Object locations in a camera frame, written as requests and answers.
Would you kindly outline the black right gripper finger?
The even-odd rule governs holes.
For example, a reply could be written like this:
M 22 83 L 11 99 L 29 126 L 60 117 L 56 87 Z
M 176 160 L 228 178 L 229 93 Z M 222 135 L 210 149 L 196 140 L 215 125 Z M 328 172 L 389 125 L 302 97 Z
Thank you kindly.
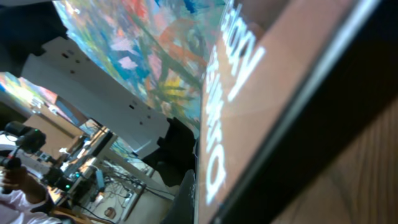
M 170 210 L 160 224 L 194 224 L 195 193 L 195 173 L 188 170 Z

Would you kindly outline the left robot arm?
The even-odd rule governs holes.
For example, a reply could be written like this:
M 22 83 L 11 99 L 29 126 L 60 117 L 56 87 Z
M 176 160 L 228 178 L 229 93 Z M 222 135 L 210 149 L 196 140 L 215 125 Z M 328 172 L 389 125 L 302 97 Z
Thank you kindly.
M 164 183 L 196 169 L 193 132 L 168 118 L 97 66 L 68 38 L 50 1 L 1 2 L 1 71 L 46 88 L 137 149 Z

